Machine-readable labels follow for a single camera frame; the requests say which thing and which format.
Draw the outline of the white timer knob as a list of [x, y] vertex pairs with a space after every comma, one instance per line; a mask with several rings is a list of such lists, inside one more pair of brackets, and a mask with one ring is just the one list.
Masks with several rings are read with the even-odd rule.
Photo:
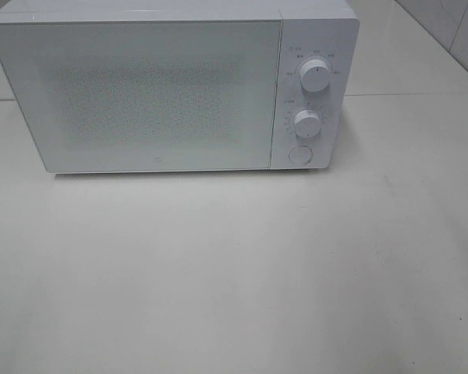
[[321, 131], [322, 120], [316, 111], [302, 110], [295, 114], [293, 128], [299, 138], [314, 138]]

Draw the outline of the white microwave door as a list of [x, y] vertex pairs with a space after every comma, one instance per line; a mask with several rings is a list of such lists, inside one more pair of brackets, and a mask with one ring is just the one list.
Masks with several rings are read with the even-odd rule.
[[0, 24], [47, 171], [267, 168], [281, 23]]

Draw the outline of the white round door button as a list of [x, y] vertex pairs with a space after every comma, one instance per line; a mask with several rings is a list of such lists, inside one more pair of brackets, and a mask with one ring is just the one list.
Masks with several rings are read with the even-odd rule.
[[296, 146], [289, 151], [289, 160], [294, 164], [309, 164], [313, 157], [313, 151], [308, 146]]

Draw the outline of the white upper power knob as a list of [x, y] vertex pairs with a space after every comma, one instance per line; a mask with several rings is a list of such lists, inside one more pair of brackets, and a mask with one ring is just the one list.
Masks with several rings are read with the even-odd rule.
[[298, 69], [301, 87], [309, 93], [317, 93], [324, 90], [330, 83], [331, 66], [321, 56], [312, 56]]

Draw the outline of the white microwave oven body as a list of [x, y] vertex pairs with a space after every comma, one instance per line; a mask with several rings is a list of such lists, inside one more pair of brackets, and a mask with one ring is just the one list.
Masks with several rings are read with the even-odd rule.
[[[345, 1], [11, 1], [0, 9], [0, 24], [272, 20], [281, 23], [281, 30], [269, 166], [188, 171], [326, 168], [332, 157], [360, 28], [355, 12]], [[297, 72], [312, 56], [323, 57], [331, 66], [329, 85], [317, 93], [306, 92], [301, 87]], [[321, 117], [322, 128], [314, 138], [302, 139], [294, 132], [293, 118], [302, 110], [316, 111]], [[296, 146], [312, 149], [309, 164], [298, 165], [289, 160], [289, 151]]]

